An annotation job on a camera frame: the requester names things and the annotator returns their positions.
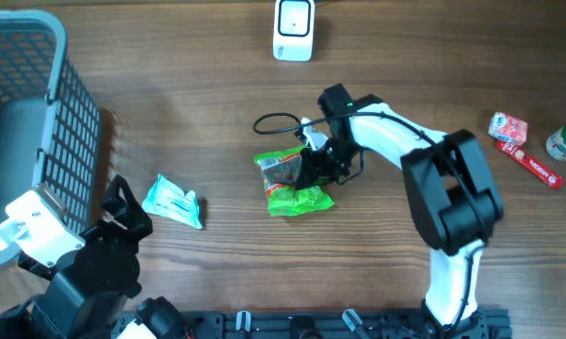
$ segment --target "wood grain surface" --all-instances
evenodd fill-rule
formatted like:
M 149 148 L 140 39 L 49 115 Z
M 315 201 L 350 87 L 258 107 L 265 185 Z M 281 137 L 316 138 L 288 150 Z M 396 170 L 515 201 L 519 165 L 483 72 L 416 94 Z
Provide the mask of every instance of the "wood grain surface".
M 102 108 L 95 196 L 119 173 L 144 199 L 162 173 L 208 201 L 204 231 L 154 217 L 138 255 L 143 291 L 126 309 L 157 296 L 181 310 L 419 307 L 429 250 L 401 172 L 384 159 L 369 154 L 362 176 L 325 187 L 330 211 L 268 216 L 252 157 L 298 143 L 251 124 L 274 111 L 319 118 L 318 95 L 343 82 L 417 123 L 479 137 L 506 215 L 482 259 L 478 301 L 508 308 L 515 338 L 566 338 L 566 184 L 547 188 L 486 134 L 494 111 L 528 121 L 525 149 L 566 182 L 566 163 L 544 149 L 566 123 L 566 1 L 325 2 L 307 63 L 273 58 L 269 3 L 46 9 L 66 25 Z M 0 268 L 0 312 L 45 286 Z
M 31 8 L 39 6 L 88 6 L 133 4 L 234 4 L 266 3 L 272 0 L 0 0 L 0 8 Z

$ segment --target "green snack bag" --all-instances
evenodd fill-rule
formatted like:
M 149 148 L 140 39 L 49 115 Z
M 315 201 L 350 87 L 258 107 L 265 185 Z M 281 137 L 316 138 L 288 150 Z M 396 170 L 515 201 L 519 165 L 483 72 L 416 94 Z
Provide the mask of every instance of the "green snack bag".
M 305 146 L 286 151 L 258 154 L 253 158 L 260 167 L 267 196 L 267 210 L 271 216 L 293 217 L 303 213 L 322 211 L 334 205 L 331 197 L 312 186 L 296 190 L 293 184 L 301 169 L 299 152 Z

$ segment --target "red candy box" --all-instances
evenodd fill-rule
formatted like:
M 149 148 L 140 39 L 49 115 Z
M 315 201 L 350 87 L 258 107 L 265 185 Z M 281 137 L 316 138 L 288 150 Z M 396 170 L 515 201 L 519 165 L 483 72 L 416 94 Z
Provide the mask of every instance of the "red candy box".
M 488 134 L 500 141 L 522 146 L 527 139 L 527 122 L 502 112 L 494 113 Z

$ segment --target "white plastic bracket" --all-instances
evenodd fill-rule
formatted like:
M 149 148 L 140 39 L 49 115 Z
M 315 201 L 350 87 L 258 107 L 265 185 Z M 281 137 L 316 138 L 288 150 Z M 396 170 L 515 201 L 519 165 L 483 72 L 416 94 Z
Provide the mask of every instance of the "white plastic bracket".
M 65 205 L 46 184 L 24 193 L 6 211 L 8 219 L 0 223 L 0 250 L 16 243 L 25 254 L 51 267 L 61 255 L 86 245 L 63 223 Z
M 301 124 L 311 122 L 308 118 L 302 118 Z M 310 147 L 313 151 L 319 150 L 322 148 L 326 143 L 329 137 L 316 130 L 313 126 L 306 126 L 303 127 L 303 134 L 306 138 L 306 146 Z

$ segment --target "red snack stick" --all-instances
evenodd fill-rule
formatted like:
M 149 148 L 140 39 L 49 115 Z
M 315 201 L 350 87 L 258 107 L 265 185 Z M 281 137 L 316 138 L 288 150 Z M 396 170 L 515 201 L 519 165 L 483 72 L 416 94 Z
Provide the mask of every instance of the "red snack stick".
M 538 159 L 527 154 L 521 149 L 521 147 L 509 144 L 505 141 L 497 141 L 496 148 L 509 155 L 530 172 L 534 173 L 549 187 L 559 189 L 561 185 L 563 185 L 563 178 L 549 170 L 545 165 L 538 161 Z

